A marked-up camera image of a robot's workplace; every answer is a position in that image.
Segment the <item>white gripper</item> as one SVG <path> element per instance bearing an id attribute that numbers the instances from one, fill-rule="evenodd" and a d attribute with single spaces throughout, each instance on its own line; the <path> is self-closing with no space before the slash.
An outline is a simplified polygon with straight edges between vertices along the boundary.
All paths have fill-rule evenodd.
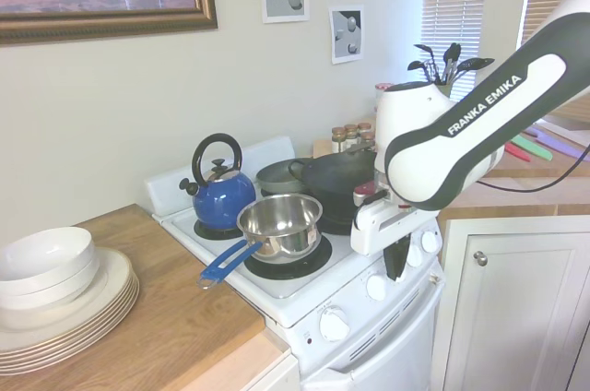
<path id="1" fill-rule="evenodd" d="M 397 204 L 384 199 L 363 206 L 352 225 L 351 248 L 365 256 L 383 250 L 387 277 L 397 280 L 407 263 L 411 246 L 409 233 L 416 228 L 415 217 L 416 211 L 412 208 L 402 211 Z"/>

